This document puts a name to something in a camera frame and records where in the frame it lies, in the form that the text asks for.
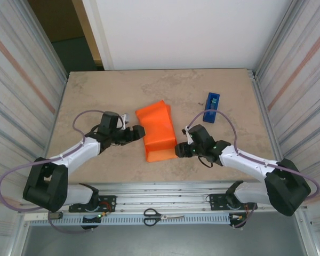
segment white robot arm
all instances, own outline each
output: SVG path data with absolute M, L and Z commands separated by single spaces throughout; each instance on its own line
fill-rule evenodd
M 207 167 L 212 167 L 213 163 L 232 167 L 260 181 L 251 185 L 235 182 L 226 192 L 228 204 L 233 208 L 245 203 L 262 203 L 272 205 L 283 215 L 291 216 L 311 192 L 303 177 L 277 168 L 282 166 L 298 172 L 288 159 L 277 162 L 236 150 L 226 141 L 214 141 L 200 124 L 185 128 L 183 133 L 188 141 L 176 145 L 178 157 L 198 156 L 201 162 L 201 158 L 204 158 L 211 164 L 208 166 L 202 162 Z
M 51 212 L 70 204 L 83 204 L 89 211 L 95 209 L 99 200 L 98 190 L 85 184 L 69 185 L 68 177 L 111 144 L 123 146 L 145 136 L 142 126 L 135 125 L 131 130 L 126 127 L 128 122 L 127 114 L 120 116 L 114 112 L 104 112 L 101 123 L 85 135 L 84 142 L 81 141 L 62 154 L 51 157 L 51 160 L 57 159 L 56 161 L 32 167 L 23 198 Z M 42 160 L 45 159 L 40 157 L 35 162 Z

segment marble-pattern tabletop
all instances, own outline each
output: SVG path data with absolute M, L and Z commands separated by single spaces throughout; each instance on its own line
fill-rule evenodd
M 129 113 L 132 126 L 138 123 L 135 111 L 164 100 L 171 105 L 177 141 L 186 137 L 181 129 L 202 110 L 209 92 L 219 93 L 218 109 L 234 123 L 238 148 L 273 159 L 262 116 L 246 69 L 136 70 L 72 72 L 59 110 L 48 156 L 73 146 L 81 136 L 72 129 L 76 115 L 88 109 Z M 99 113 L 83 115 L 77 123 L 85 133 L 100 122 Z M 215 140 L 233 142 L 229 124 L 217 115 L 214 124 L 203 124 Z M 78 168 L 71 183 L 172 182 L 252 179 L 228 167 L 204 167 L 194 158 L 176 158 L 148 163 L 143 140 L 123 147 L 110 147 Z

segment metal wall panel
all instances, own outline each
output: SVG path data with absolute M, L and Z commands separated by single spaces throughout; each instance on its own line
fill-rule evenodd
M 283 155 L 320 183 L 320 0 L 303 1 L 257 70 Z M 320 241 L 320 194 L 308 201 Z
M 67 81 L 24 1 L 0 0 L 0 175 L 44 155 Z M 29 170 L 9 175 L 2 192 L 19 205 Z M 16 213 L 0 203 L 0 255 Z

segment orange object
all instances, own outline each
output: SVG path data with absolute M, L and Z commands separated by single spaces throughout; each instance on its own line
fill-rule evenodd
M 162 100 L 135 113 L 146 132 L 143 138 L 146 160 L 156 162 L 176 158 L 174 147 L 177 139 L 171 120 L 171 106 Z

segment black scissors handle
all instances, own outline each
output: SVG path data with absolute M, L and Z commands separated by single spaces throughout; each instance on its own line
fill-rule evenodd
M 161 217 L 162 216 L 162 214 L 158 213 L 153 208 L 148 208 L 147 210 L 145 210 L 143 215 L 146 217 Z
M 144 223 L 147 227 L 152 227 L 152 226 L 154 226 L 155 224 L 157 224 L 159 221 L 161 221 L 161 218 L 160 218 L 160 217 L 155 217 L 155 218 L 148 217 L 148 218 L 144 218 L 144 219 L 143 219 L 143 223 Z
M 152 227 L 155 224 L 157 224 L 159 221 L 161 221 L 162 215 L 160 213 L 158 213 L 156 210 L 154 210 L 153 208 L 146 209 L 143 214 L 144 214 L 144 216 L 148 217 L 148 218 L 143 219 L 143 223 L 147 227 Z

